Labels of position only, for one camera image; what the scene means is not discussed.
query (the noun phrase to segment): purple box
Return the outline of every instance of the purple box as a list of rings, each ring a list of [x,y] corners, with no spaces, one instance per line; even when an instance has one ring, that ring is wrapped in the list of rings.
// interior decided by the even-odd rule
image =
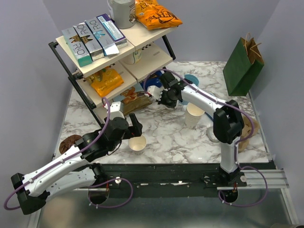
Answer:
[[[128,45],[127,38],[113,23],[109,16],[105,13],[97,17],[110,37],[114,40],[118,49],[121,49]]]

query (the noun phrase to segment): chip bag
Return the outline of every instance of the chip bag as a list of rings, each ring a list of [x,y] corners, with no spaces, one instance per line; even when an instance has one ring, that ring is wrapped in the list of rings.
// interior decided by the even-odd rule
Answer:
[[[172,12],[158,4],[157,0],[135,0],[136,18],[148,30],[176,27],[182,24]]]
[[[116,70],[106,67],[86,78],[86,81],[101,97],[108,95],[124,83]]]

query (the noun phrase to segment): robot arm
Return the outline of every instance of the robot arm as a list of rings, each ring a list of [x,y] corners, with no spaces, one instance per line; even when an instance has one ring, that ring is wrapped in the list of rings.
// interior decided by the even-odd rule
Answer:
[[[42,208],[46,201],[59,194],[107,180],[101,167],[90,163],[113,151],[121,140],[142,135],[143,126],[138,122],[135,114],[129,114],[132,121],[132,126],[129,126],[126,119],[123,118],[120,104],[117,107],[119,109],[111,109],[110,121],[104,134],[87,150],[73,156],[89,145],[99,135],[100,130],[85,134],[68,151],[44,167],[26,175],[16,173],[11,177],[15,189],[29,182],[17,192],[24,214],[30,214]],[[45,173],[33,180],[34,176],[44,171]]]
[[[150,86],[147,90],[149,95],[158,100],[158,104],[173,108],[176,106],[177,100],[188,101],[213,116],[213,132],[221,143],[222,159],[220,168],[226,180],[232,179],[239,171],[235,162],[234,151],[235,142],[240,139],[244,122],[241,113],[219,103],[227,103],[238,108],[237,102],[234,100],[226,102],[218,99],[188,81],[195,88],[193,89],[184,81],[178,81],[170,72],[165,72],[160,80],[165,88],[164,90],[156,86]]]

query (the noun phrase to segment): teal box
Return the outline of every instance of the teal box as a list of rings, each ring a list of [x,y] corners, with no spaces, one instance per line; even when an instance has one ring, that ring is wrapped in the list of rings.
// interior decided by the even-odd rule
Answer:
[[[92,58],[74,28],[62,30],[67,45],[72,51],[80,67],[92,63]]]

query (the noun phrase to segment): oreo box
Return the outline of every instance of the oreo box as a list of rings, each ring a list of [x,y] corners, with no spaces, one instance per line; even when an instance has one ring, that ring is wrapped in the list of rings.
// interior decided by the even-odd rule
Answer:
[[[80,36],[82,42],[85,44],[85,47],[90,53],[93,61],[105,57],[103,48],[84,22],[74,25],[73,27]]]
[[[68,28],[62,30],[63,37],[72,51],[74,57],[76,58],[80,67],[84,67],[92,63],[89,52],[87,51],[85,45],[81,41],[80,37],[76,33],[75,29]]]
[[[118,27],[113,23],[109,16],[105,13],[97,17],[103,27],[106,29],[110,37],[114,40],[118,49],[128,45],[127,38],[122,34]]]
[[[116,44],[97,18],[86,20],[85,22],[100,45],[103,47],[105,56],[112,56],[119,53]]]

